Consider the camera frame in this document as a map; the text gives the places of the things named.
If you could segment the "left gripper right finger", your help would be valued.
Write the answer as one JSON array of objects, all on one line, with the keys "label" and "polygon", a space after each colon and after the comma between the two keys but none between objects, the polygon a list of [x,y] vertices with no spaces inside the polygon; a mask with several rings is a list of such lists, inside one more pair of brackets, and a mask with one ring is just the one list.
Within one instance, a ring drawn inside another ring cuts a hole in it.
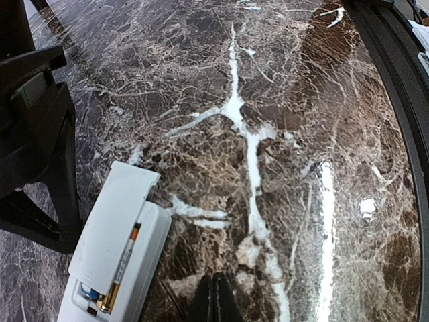
[{"label": "left gripper right finger", "polygon": [[240,313],[228,279],[220,272],[214,275],[214,320],[240,321]]}]

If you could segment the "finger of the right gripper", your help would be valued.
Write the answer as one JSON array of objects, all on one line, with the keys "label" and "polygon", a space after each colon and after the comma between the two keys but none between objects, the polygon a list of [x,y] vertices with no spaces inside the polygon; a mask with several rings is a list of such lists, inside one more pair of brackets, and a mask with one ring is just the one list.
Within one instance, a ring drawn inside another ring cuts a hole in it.
[{"label": "finger of the right gripper", "polygon": [[1,229],[62,254],[71,254],[82,232],[78,207],[75,156],[76,113],[69,104],[47,167],[31,183],[48,188],[58,221],[26,195],[13,191],[1,198]]}]

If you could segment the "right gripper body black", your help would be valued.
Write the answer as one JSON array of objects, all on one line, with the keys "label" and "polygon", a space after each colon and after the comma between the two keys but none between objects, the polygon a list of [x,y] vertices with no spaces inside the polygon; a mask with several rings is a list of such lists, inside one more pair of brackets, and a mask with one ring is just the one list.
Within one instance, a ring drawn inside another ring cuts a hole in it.
[{"label": "right gripper body black", "polygon": [[1,196],[34,182],[48,168],[71,104],[54,70],[66,66],[61,46],[1,61]]}]

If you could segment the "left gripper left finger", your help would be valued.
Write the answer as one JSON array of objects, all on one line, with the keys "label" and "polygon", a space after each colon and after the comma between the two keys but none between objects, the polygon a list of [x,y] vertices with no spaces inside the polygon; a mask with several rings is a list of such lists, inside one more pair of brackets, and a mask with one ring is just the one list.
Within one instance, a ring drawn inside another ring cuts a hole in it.
[{"label": "left gripper left finger", "polygon": [[214,321],[212,277],[205,275],[202,277],[192,302],[193,321]]}]

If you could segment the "brown battery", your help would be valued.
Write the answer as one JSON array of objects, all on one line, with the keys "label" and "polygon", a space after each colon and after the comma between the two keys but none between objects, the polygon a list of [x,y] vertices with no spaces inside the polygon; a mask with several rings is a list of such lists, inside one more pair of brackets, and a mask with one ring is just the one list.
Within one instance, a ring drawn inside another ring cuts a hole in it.
[{"label": "brown battery", "polygon": [[141,227],[141,223],[136,223],[133,226],[133,230],[127,241],[127,244],[125,245],[125,249],[119,261],[119,265],[115,271],[115,275],[114,275],[110,290],[106,295],[101,295],[97,300],[97,307],[104,313],[110,314],[113,310],[125,270],[127,268],[129,259],[133,251],[133,246],[139,234],[140,227]]}]

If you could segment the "white remote control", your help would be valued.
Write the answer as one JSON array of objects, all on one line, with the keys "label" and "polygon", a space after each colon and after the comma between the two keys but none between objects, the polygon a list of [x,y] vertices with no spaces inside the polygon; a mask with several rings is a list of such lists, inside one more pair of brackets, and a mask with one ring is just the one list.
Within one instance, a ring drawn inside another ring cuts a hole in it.
[{"label": "white remote control", "polygon": [[70,262],[59,321],[138,321],[172,218],[145,202],[124,221],[90,216]]}]

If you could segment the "black front rail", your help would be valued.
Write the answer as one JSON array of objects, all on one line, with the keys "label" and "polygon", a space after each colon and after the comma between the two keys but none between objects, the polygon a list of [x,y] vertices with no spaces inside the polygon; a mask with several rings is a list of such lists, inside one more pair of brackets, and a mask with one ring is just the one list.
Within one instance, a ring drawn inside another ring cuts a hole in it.
[{"label": "black front rail", "polygon": [[420,222],[419,320],[428,320],[428,74],[424,49],[393,1],[344,1],[387,89],[414,179]]}]

